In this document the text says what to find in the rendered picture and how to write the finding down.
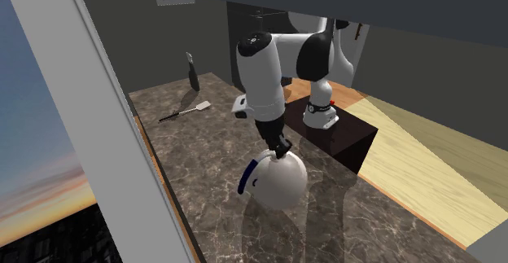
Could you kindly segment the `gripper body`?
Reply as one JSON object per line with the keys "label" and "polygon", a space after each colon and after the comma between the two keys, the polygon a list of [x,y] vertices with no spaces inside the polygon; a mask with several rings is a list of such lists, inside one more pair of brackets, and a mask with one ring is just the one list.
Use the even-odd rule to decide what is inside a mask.
{"label": "gripper body", "polygon": [[265,140],[270,150],[282,150],[285,143],[282,141],[284,117],[280,116],[272,121],[255,120],[260,136]]}

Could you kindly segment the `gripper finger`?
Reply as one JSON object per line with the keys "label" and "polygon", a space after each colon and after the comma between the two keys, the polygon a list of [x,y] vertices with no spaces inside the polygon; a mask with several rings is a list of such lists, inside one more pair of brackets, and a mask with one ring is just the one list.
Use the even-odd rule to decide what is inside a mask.
{"label": "gripper finger", "polygon": [[278,143],[274,149],[275,155],[277,159],[281,159],[284,157],[291,149],[292,143],[285,139],[285,138],[279,138]]}

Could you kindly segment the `white bowl with blue rim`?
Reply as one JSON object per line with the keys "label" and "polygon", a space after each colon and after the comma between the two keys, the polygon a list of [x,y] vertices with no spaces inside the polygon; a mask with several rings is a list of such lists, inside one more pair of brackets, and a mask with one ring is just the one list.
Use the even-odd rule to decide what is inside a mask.
{"label": "white bowl with blue rim", "polygon": [[259,203],[282,210],[296,205],[308,183],[304,162],[291,151],[278,158],[264,150],[252,159],[239,180],[237,192],[247,192]]}

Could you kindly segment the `dark robot stand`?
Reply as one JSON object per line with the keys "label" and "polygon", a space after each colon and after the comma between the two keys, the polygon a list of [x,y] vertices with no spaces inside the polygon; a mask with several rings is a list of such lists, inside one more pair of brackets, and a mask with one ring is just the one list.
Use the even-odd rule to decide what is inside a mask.
{"label": "dark robot stand", "polygon": [[359,173],[378,132],[373,125],[332,105],[339,120],[329,129],[313,129],[303,122],[309,96],[286,104],[285,124],[354,173]]}

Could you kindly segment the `black bottle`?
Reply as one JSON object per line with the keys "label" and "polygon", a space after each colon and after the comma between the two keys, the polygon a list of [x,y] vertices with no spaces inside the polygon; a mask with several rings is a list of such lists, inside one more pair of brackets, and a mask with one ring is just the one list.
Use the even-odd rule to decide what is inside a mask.
{"label": "black bottle", "polygon": [[186,57],[187,57],[188,64],[190,67],[190,70],[188,73],[190,86],[193,90],[200,91],[199,79],[198,79],[197,73],[195,71],[195,65],[194,65],[194,61],[193,61],[191,53],[186,52]]}

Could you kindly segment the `dark door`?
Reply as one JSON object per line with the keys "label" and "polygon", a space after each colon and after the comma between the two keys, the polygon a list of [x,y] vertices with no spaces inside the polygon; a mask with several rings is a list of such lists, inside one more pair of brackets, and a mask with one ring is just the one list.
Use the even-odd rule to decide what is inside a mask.
{"label": "dark door", "polygon": [[227,2],[227,19],[230,41],[231,77],[234,87],[245,91],[240,81],[236,62],[238,41],[249,33],[266,31],[270,33],[296,33],[288,13],[267,7],[256,7],[237,2]]}

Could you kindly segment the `window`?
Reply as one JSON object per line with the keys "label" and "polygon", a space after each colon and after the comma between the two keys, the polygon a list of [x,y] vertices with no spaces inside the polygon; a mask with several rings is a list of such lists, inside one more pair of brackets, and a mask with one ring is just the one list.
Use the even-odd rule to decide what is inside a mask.
{"label": "window", "polygon": [[0,0],[0,263],[191,263],[120,254],[12,0]]}

